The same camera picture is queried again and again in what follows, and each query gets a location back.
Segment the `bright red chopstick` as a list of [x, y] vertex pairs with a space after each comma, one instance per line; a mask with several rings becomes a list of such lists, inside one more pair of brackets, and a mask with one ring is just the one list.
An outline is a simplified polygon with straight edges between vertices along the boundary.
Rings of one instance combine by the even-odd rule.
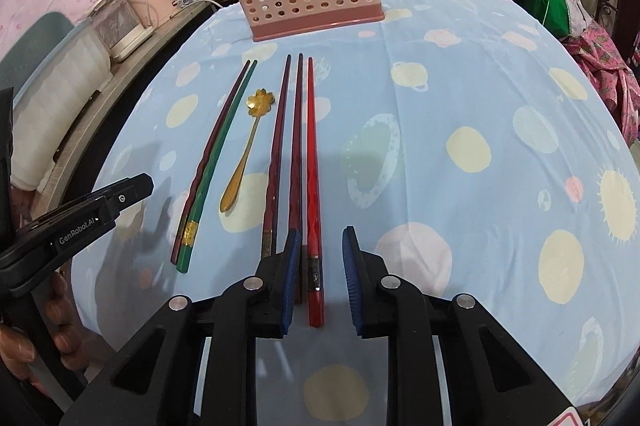
[[314, 59], [307, 62], [307, 267], [308, 322], [312, 328], [324, 325], [321, 212], [314, 96]]

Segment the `pink floral garment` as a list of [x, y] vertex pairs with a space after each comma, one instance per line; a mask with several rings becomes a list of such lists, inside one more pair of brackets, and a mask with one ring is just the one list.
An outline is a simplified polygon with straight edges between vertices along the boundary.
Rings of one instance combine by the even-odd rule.
[[589, 79], [625, 142], [631, 146], [639, 132], [639, 84], [608, 32], [593, 21], [578, 36], [565, 37], [562, 44]]

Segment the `brown red chopstick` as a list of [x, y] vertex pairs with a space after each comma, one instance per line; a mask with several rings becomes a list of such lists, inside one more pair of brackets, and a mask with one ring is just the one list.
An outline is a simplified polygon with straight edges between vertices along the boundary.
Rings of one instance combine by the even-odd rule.
[[277, 249], [277, 230], [279, 212], [280, 172], [282, 163], [282, 142], [288, 98], [288, 82], [290, 81], [292, 56], [287, 56], [284, 64], [281, 89], [278, 99], [276, 119], [274, 120], [270, 164], [268, 172], [268, 186], [266, 191], [264, 219], [262, 220], [262, 242], [260, 242], [260, 256], [269, 257]]

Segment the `white plastic storage bin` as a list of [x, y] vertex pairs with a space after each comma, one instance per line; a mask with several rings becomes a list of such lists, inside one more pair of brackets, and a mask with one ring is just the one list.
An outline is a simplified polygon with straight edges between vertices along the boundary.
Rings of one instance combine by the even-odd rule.
[[14, 186], [38, 188], [70, 126], [111, 78], [111, 56], [90, 22], [49, 12], [26, 30], [1, 59], [1, 86], [14, 89]]

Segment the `gold flower spoon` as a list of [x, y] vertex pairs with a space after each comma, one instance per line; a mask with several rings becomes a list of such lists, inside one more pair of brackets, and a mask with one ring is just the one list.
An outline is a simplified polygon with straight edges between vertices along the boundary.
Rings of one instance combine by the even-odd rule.
[[248, 115], [253, 119], [252, 128], [250, 128], [250, 134], [248, 135], [246, 146], [240, 157], [239, 163], [235, 167], [235, 170], [227, 184], [226, 190], [224, 190], [224, 194], [222, 194], [219, 204], [219, 210], [221, 212], [230, 212], [239, 196], [242, 179], [248, 158], [250, 157], [250, 150], [252, 149], [255, 136], [257, 134], [259, 122], [270, 112], [273, 103], [273, 93], [265, 89], [258, 89], [246, 101]]

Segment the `light blue dotted tablecloth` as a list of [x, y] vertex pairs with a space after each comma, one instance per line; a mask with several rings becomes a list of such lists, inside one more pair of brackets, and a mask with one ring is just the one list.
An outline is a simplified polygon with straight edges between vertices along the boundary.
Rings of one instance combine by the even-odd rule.
[[153, 194], [73, 261], [86, 328], [120, 348], [171, 296], [219, 295], [260, 256], [274, 119], [240, 193], [219, 204], [253, 119], [222, 146], [186, 273], [170, 262], [205, 143], [242, 66], [280, 94], [314, 59], [326, 323], [298, 308], [257, 351], [263, 425], [381, 425], [386, 343], [352, 326], [342, 233], [424, 293], [469, 293], [576, 406], [600, 400], [639, 346], [639, 173], [597, 91], [510, 0], [382, 0], [382, 22], [255, 44], [239, 6], [201, 26], [146, 88], [96, 179], [145, 172]]

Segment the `green bag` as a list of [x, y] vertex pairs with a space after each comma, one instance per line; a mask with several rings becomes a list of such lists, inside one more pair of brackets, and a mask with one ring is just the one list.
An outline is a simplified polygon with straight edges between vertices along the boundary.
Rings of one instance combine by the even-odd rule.
[[523, 0], [524, 9], [558, 39], [570, 34], [570, 12], [565, 0]]

